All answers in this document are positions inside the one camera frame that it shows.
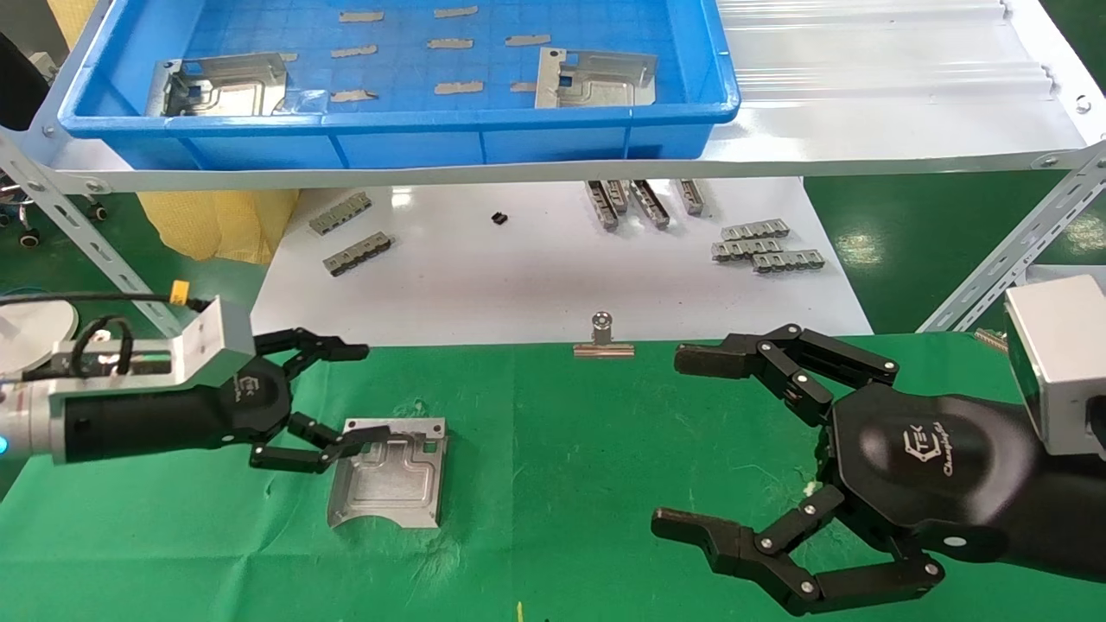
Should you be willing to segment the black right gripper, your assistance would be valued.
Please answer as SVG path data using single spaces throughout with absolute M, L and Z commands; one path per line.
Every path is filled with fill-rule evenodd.
M 1013 551 L 1008 514 L 1039 460 L 1039 437 L 1019 405 L 898 392 L 888 387 L 899 373 L 893 359 L 799 324 L 731 333 L 714 346 L 679 344 L 674 366 L 692 377 L 758 379 L 810 428 L 830 421 L 832 486 L 763 531 L 671 508 L 653 512 L 654 536 L 699 548 L 714 574 L 755 583 L 790 615 L 919 599 L 945 579 L 924 550 L 960 562 L 999 562 Z M 830 418 L 834 397 L 816 377 L 862 388 Z M 791 552 L 836 515 L 893 561 L 821 574 L 794 562 Z

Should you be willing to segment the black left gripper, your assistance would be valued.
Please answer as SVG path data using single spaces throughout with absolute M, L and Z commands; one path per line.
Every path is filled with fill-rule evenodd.
M 321 336 L 307 329 L 284 329 L 255 335 L 254 350 L 259 357 L 238 370 L 232 379 L 221 386 L 204 388 L 199 410 L 206 428 L 202 448 L 254 444 L 251 450 L 254 469 L 320 475 L 336 462 L 371 448 L 375 442 L 390 439 L 388 425 L 336 431 L 302 413 L 291 414 L 289 379 L 298 379 L 319 361 L 366 359 L 371 354 L 367 344 L 349 344 L 340 336 Z M 264 359 L 291 351 L 296 354 L 282 366 Z M 281 429 L 314 448 L 267 445 Z

